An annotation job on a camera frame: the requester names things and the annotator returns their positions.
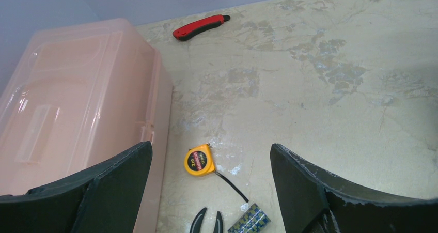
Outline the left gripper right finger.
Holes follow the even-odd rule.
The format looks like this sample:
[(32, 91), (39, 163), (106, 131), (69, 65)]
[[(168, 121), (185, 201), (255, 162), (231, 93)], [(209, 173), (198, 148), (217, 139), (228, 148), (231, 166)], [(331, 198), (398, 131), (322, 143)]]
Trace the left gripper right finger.
[(437, 199), (365, 187), (281, 144), (270, 161), (286, 232), (437, 232)]

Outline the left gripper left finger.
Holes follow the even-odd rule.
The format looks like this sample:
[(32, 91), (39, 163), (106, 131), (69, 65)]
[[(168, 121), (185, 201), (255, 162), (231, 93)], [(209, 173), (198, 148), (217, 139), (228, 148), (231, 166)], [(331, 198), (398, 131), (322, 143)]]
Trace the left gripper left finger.
[(24, 195), (1, 196), (1, 232), (132, 232), (153, 157), (149, 141)]

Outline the green terminal block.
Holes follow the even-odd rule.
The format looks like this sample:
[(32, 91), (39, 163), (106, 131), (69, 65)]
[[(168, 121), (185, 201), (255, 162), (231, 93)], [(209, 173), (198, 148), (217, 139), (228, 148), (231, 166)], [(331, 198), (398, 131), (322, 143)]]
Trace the green terminal block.
[(247, 211), (227, 230), (229, 233), (260, 233), (271, 222), (266, 213), (256, 204)]

